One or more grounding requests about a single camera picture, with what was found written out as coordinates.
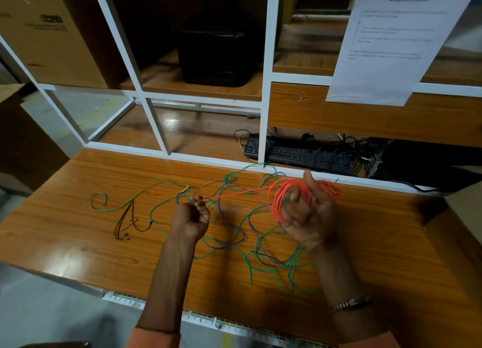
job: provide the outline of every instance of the person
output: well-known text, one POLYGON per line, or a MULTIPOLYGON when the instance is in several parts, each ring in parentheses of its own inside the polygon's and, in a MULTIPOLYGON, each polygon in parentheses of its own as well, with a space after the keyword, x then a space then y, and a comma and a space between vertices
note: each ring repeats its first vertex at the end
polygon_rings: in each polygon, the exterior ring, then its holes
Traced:
MULTIPOLYGON (((338 236, 334 200, 313 179, 303 177, 311 193, 307 205, 296 187, 281 210, 284 230, 307 250, 318 274, 341 347, 399 347, 383 320, 370 304, 366 289, 353 270, 338 236)), ((181 314, 194 256, 194 248, 206 233, 210 212, 202 196, 180 203, 174 213, 171 232, 160 253, 159 263, 144 311, 126 348, 177 348, 181 314)))

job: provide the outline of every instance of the printed instruction sheet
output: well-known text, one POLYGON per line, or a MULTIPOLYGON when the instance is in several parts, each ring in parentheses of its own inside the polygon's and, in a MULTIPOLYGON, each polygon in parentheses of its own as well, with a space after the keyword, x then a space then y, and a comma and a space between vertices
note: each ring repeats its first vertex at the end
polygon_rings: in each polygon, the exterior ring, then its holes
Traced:
POLYGON ((356 0, 326 100, 403 106, 470 0, 356 0))

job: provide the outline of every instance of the hand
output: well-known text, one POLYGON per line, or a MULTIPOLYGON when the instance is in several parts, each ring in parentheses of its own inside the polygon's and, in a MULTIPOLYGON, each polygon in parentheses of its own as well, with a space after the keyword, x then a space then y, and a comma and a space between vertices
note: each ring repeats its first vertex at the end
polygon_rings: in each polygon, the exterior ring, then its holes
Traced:
POLYGON ((194 195, 188 203, 177 205, 171 222, 170 235, 196 244, 208 230, 210 215, 202 196, 194 195))
POLYGON ((310 190, 311 204, 308 206, 299 197, 299 189, 290 187, 290 200, 281 209, 286 232, 307 251, 311 251, 328 240, 336 239, 336 214, 334 200, 313 179, 309 170, 303 181, 310 190))

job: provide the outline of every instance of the gray floor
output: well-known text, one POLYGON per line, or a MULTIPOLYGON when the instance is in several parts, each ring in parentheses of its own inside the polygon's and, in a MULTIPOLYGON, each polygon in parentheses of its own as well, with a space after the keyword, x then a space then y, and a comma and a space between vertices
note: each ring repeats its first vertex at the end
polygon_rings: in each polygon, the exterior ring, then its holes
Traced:
MULTIPOLYGON (((126 97, 57 91, 58 98, 90 135, 126 97)), ((69 157, 82 149, 40 93, 22 104, 25 110, 69 157)), ((25 200, 0 191, 0 222, 25 200)), ((90 341, 93 348, 124 347, 140 310, 102 300, 63 284, 0 264, 0 348, 40 342, 90 341)), ((181 325, 181 347, 266 347, 245 338, 190 323, 181 325)))

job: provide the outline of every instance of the red wire bundle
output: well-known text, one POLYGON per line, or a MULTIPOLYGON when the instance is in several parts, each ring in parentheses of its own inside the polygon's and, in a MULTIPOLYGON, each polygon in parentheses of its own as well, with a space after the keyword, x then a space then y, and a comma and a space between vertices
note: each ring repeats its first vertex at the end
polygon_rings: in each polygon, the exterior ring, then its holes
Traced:
MULTIPOLYGON (((325 180, 319 180, 317 181, 318 184, 321 186, 322 190, 325 191, 330 195, 330 197, 337 199, 340 197, 341 191, 340 188, 338 188, 333 182, 330 181, 325 181, 325 180)), ((281 208, 283 207, 283 201, 286 196, 286 193, 288 192, 288 189, 290 187, 297 187, 300 191, 300 197, 306 202, 307 205, 311 204, 311 194, 308 188, 305 186, 305 184, 299 179, 299 178, 281 178, 274 182, 271 186, 264 186, 256 189, 249 189, 246 191, 242 192, 236 192, 236 193, 231 193, 228 195, 221 195, 221 196, 214 196, 210 197, 208 199, 205 199, 205 201, 208 201, 210 199, 217 199, 217 198, 223 198, 223 197, 231 197, 235 196, 239 193, 250 193, 250 192, 256 192, 260 189, 267 188, 268 189, 268 203, 269 201, 269 194, 271 193, 271 190, 273 187, 278 187, 278 190, 276 191, 274 195, 274 200, 273 204, 271 206, 271 212, 273 213, 274 217, 276 220, 279 222, 284 222, 283 217, 281 216, 281 208)))

